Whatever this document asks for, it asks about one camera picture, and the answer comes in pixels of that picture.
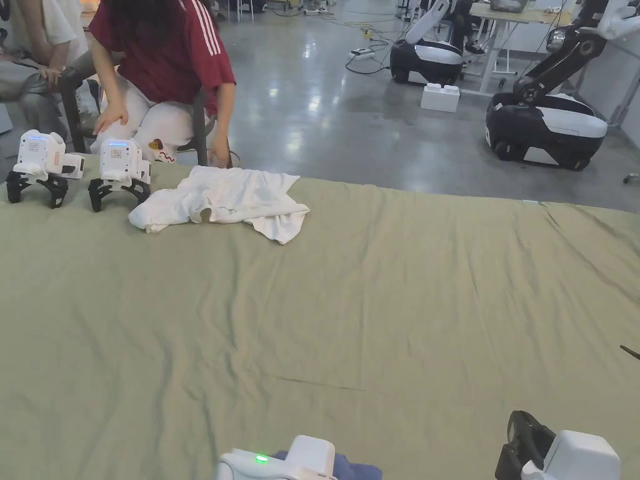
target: blue cloth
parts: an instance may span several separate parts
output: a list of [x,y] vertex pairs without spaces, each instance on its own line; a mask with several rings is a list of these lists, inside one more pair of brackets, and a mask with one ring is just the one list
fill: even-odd
[[[271,456],[278,460],[284,460],[287,453],[286,450],[280,450]],[[382,480],[382,470],[373,465],[349,463],[344,455],[336,454],[333,463],[333,476],[338,480]]]

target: white t-shirt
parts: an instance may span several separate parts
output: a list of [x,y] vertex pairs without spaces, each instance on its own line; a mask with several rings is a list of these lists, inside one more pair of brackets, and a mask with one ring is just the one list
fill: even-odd
[[[32,51],[31,41],[22,17],[17,0],[0,0],[0,4],[11,2],[9,21],[0,19],[0,28],[8,32],[4,46],[9,48],[24,47]],[[44,33],[50,45],[70,42],[67,65],[88,50],[86,37],[82,28],[80,14],[82,7],[78,0],[42,0]]]

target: power strip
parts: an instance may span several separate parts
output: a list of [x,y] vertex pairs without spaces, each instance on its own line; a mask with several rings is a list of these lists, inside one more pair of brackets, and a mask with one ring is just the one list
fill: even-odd
[[375,55],[376,53],[369,49],[355,49],[349,52],[349,58],[353,60],[365,60],[367,58],[372,58]]

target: woman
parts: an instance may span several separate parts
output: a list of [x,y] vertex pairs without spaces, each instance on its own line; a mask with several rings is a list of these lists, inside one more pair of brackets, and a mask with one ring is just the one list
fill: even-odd
[[[209,13],[208,0],[102,0],[89,31],[108,106],[92,152],[108,138],[133,138],[149,161],[174,162],[193,137],[191,103],[207,92],[217,116],[209,163],[231,165],[227,134],[236,81]],[[124,52],[118,72],[111,52]]]

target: white stripe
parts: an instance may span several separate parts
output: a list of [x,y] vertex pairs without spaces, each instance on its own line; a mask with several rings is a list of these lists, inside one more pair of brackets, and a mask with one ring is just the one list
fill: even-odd
[[207,26],[207,32],[209,33],[209,41],[211,42],[211,46],[213,47],[213,54],[217,55],[220,53],[220,47],[218,46],[218,41],[214,39],[216,38],[216,34],[213,30],[213,23],[211,23],[211,15],[207,12],[207,9],[204,8],[204,5],[196,0],[196,4],[198,5],[200,11],[202,12],[202,18],[204,18],[204,24]]
[[211,16],[207,15],[209,18],[209,23],[211,23],[211,33],[213,35],[213,41],[216,44],[216,47],[218,48],[218,53],[221,53],[222,51],[220,50],[220,45],[218,44],[218,37],[216,36],[216,29],[213,26],[213,20],[211,20]]
[[202,36],[204,37],[204,41],[207,42],[207,48],[209,49],[209,55],[213,56],[213,51],[211,50],[211,44],[209,43],[209,38],[207,37],[207,31],[204,28],[204,22],[202,21],[202,15],[200,14],[200,10],[198,9],[197,3],[200,3],[198,0],[191,0],[193,3],[193,8],[196,9],[196,13],[198,14],[198,18],[200,19],[200,27],[202,27]]

